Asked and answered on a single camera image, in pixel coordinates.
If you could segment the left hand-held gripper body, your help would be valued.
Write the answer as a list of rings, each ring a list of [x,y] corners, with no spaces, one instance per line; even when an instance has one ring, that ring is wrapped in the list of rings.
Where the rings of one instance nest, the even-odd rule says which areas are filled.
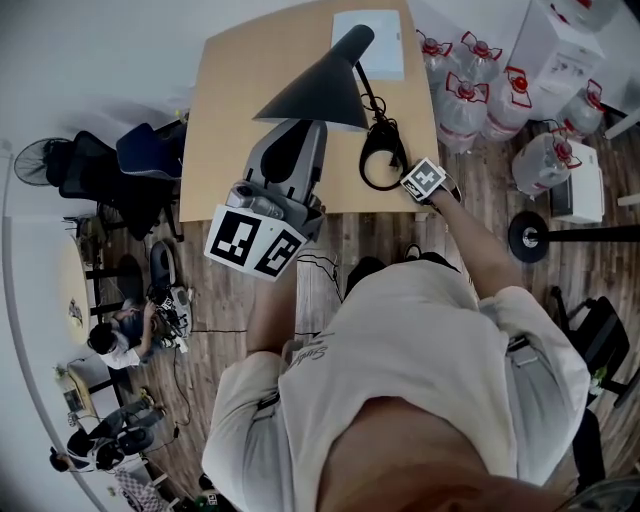
[[[234,270],[276,281],[310,241],[318,239],[325,206],[309,188],[259,180],[253,172],[236,182],[226,203],[216,207],[204,256]]]

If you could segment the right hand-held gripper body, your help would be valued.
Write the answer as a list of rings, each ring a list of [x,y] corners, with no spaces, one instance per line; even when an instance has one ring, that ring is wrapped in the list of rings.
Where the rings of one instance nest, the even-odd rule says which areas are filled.
[[[415,164],[400,180],[400,185],[416,203],[430,203],[433,193],[440,189],[448,192],[456,201],[462,201],[453,177],[428,157]]]

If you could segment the black desk lamp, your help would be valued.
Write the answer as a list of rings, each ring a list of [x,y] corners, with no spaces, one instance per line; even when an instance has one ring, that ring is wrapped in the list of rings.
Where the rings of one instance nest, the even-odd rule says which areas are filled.
[[[409,171],[397,121],[386,115],[386,102],[373,93],[360,64],[374,38],[370,27],[354,26],[255,115],[257,120],[277,121],[276,128],[282,132],[271,131],[268,142],[255,147],[268,184],[292,177],[312,125],[318,122],[323,129],[333,123],[366,131],[359,159],[361,179],[381,192],[400,186],[399,182],[377,185],[366,173],[367,160],[378,152],[391,155],[389,167],[399,173],[399,179]]]

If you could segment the person's right forearm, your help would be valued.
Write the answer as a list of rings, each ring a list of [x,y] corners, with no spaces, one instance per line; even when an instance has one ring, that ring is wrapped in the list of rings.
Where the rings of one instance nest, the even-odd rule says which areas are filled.
[[[483,223],[445,190],[436,190],[430,201],[446,221],[480,299],[509,287],[523,288],[508,251]]]

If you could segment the light wooden table white legs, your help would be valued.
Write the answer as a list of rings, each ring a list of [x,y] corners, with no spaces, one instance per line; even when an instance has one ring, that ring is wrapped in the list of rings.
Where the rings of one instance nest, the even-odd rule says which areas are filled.
[[[338,12],[398,12],[401,81],[373,81],[395,119],[410,162],[439,160],[431,95],[406,0],[317,0],[243,23],[204,46],[190,110],[181,182],[183,222],[212,219],[244,172],[254,144],[272,124],[255,115],[330,47]]]

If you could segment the blue padded chair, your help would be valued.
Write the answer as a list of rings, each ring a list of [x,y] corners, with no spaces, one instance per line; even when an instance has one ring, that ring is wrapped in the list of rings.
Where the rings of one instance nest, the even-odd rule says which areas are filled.
[[[130,176],[180,180],[186,133],[187,124],[180,121],[158,130],[140,124],[116,142],[120,170]]]

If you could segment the person's black trousers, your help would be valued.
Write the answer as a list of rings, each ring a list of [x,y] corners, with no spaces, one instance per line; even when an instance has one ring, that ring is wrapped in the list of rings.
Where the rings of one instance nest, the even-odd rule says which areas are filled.
[[[443,256],[433,251],[422,251],[420,259],[415,261],[429,261],[458,272],[458,269],[451,265]],[[360,281],[374,273],[384,270],[386,267],[387,265],[378,258],[363,257],[347,277],[344,297],[347,297]]]

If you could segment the black pole stand round base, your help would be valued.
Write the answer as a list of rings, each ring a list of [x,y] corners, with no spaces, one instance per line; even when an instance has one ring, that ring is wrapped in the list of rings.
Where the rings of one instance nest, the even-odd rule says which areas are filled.
[[[533,264],[544,259],[551,243],[563,242],[640,242],[640,224],[551,230],[535,212],[523,211],[511,221],[508,245],[521,262]]]

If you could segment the flat white box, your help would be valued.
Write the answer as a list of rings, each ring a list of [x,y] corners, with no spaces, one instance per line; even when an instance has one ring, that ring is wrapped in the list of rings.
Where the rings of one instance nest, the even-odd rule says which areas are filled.
[[[379,81],[403,81],[405,78],[404,54],[399,12],[378,9],[336,13],[333,18],[331,45],[334,46],[356,25],[368,26],[374,32],[374,40],[360,60],[367,78]]]

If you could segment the black mesh office chair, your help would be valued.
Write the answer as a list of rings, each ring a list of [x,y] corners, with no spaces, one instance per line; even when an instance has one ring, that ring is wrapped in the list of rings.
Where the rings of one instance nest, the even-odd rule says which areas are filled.
[[[131,176],[121,171],[114,149],[87,131],[79,132],[65,147],[61,163],[59,194],[66,199],[94,201],[99,207],[115,210],[121,220],[106,229],[125,228],[138,241],[159,224],[164,214],[173,238],[177,232],[172,206],[177,199],[174,183],[146,176]]]

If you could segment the small white appliance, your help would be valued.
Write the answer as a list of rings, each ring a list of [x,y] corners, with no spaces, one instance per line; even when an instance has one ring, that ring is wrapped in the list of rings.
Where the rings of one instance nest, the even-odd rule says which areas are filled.
[[[602,170],[594,148],[570,142],[581,165],[550,190],[551,218],[573,224],[600,224],[605,213]]]

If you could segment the person's white shirt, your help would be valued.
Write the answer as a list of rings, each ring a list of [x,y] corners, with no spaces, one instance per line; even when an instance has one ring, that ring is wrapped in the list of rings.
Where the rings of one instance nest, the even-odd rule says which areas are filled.
[[[580,425],[589,373],[525,289],[477,300],[430,261],[362,279],[291,361],[258,351],[220,379],[204,472],[241,512],[312,512],[336,439],[373,399],[434,415],[489,473],[541,485]]]

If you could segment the black reclined office chair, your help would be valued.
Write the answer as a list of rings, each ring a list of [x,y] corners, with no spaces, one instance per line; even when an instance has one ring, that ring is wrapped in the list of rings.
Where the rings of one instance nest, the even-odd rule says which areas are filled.
[[[591,375],[587,404],[590,405],[602,391],[607,391],[617,396],[613,407],[621,408],[640,385],[640,367],[627,383],[614,380],[630,354],[630,343],[613,305],[604,296],[587,298],[568,314],[561,289],[553,286],[550,295],[556,301],[561,331],[583,358]]]

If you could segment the person's neck and chin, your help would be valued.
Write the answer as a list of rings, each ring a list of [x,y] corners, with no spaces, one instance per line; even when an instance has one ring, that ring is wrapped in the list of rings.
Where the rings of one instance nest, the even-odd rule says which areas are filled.
[[[565,502],[491,475],[447,421],[399,398],[376,398],[333,442],[316,512],[565,512]]]

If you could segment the person's eyeglasses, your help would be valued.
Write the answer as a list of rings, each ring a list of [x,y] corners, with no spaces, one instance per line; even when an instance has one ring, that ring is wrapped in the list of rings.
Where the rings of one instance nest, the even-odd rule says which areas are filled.
[[[570,500],[567,512],[640,512],[640,475],[590,486]]]

